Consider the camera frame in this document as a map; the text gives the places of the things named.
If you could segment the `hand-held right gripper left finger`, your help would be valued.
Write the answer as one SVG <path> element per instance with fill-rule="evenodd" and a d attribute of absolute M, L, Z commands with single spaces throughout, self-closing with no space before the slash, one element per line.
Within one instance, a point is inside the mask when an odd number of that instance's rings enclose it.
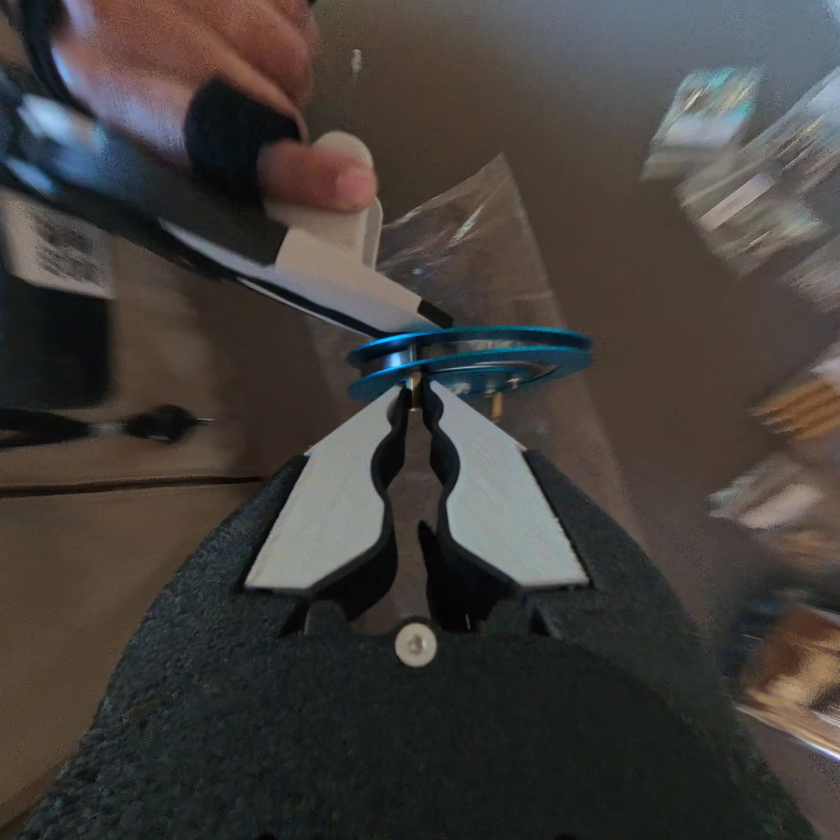
<path fill-rule="evenodd" d="M 389 592 L 397 550 L 387 490 L 404 464 L 407 419 L 408 390 L 393 387 L 298 459 L 246 590 L 331 601 L 347 618 Z"/>

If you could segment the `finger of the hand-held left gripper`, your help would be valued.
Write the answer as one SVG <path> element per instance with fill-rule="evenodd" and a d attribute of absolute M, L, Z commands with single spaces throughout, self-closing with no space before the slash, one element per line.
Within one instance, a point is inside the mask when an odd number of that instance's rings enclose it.
<path fill-rule="evenodd" d="M 383 211 L 378 198 L 357 213 L 265 202 L 267 216 L 287 226 L 276 258 L 280 287 L 314 312 L 351 330 L 441 330 L 454 320 L 379 273 Z"/>
<path fill-rule="evenodd" d="M 261 262 L 169 222 L 161 227 L 198 273 L 365 337 L 394 333 L 394 284 L 349 250 L 293 228 Z"/>

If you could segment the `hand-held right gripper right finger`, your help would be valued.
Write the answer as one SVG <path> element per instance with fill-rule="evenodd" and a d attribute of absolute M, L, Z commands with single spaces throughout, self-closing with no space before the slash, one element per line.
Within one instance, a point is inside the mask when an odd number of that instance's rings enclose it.
<path fill-rule="evenodd" d="M 588 588 L 573 540 L 514 437 L 442 385 L 423 385 L 429 463 L 441 485 L 422 523 L 427 600 L 441 627 L 478 627 L 500 602 Z"/>

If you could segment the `blue round turntable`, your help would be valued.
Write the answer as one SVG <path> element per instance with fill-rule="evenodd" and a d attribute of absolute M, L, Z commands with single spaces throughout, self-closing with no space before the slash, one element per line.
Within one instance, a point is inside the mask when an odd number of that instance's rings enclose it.
<path fill-rule="evenodd" d="M 592 362 L 592 342 L 567 329 L 497 325 L 394 334 L 351 351 L 358 373 L 352 399 L 369 403 L 415 379 L 461 397 L 489 396 L 549 383 Z"/>

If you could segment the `clear plastic bag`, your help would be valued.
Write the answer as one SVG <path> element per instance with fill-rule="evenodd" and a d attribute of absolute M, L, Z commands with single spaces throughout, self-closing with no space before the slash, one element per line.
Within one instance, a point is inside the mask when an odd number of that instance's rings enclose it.
<path fill-rule="evenodd" d="M 563 326 L 502 154 L 386 224 L 377 268 L 446 310 L 458 326 Z M 505 396 L 501 425 L 548 457 L 633 536 L 640 534 L 583 374 Z"/>

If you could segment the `row of small hardware bags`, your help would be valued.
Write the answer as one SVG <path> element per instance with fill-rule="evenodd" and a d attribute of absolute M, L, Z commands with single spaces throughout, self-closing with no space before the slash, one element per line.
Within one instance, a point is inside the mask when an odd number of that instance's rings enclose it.
<path fill-rule="evenodd" d="M 682 80 L 648 147 L 641 179 L 675 180 L 678 204 L 738 277 L 788 254 L 781 284 L 838 319 L 838 69 L 754 139 L 744 135 L 763 76 L 751 67 Z M 729 522 L 803 575 L 838 573 L 838 340 L 775 386 L 751 417 L 784 449 L 708 498 Z"/>

